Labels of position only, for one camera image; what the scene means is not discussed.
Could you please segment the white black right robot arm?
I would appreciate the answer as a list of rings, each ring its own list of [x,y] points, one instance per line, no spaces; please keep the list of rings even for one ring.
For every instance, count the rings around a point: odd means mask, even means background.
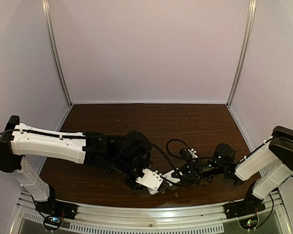
[[[241,212],[251,215],[271,191],[293,176],[293,130],[276,126],[272,135],[249,155],[236,162],[236,151],[226,143],[216,146],[211,157],[198,157],[194,151],[180,151],[185,164],[171,176],[187,184],[199,184],[201,179],[223,175],[223,179],[239,186],[267,166],[273,166],[265,176],[254,182],[241,203]]]

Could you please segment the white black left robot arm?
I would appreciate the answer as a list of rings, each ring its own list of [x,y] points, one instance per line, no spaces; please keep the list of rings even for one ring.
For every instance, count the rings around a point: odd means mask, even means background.
[[[133,190],[159,189],[162,180],[151,170],[151,143],[141,133],[106,136],[96,132],[63,133],[30,127],[11,116],[0,133],[0,171],[11,173],[49,216],[61,209],[55,189],[43,182],[31,168],[26,155],[57,158],[84,166],[94,166],[107,173],[117,171]]]

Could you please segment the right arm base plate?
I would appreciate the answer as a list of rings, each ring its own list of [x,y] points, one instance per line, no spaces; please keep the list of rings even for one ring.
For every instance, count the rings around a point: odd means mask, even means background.
[[[232,201],[223,205],[227,219],[251,215],[266,209],[262,200]]]

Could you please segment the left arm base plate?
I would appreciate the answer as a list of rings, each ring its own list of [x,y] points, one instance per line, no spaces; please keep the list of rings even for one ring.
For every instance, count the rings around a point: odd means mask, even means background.
[[[54,215],[58,217],[64,217],[66,219],[74,220],[77,212],[77,204],[68,203],[63,201],[45,201],[35,202],[36,210],[46,214]]]

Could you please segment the white remote control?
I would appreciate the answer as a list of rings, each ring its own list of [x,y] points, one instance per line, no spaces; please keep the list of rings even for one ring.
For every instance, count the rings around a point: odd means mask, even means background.
[[[179,185],[179,182],[181,182],[181,180],[179,178],[172,177],[172,173],[173,170],[163,175],[161,173],[153,173],[157,177],[158,182],[151,183],[152,186],[148,188],[149,193],[151,195],[157,193],[164,194],[171,186]]]

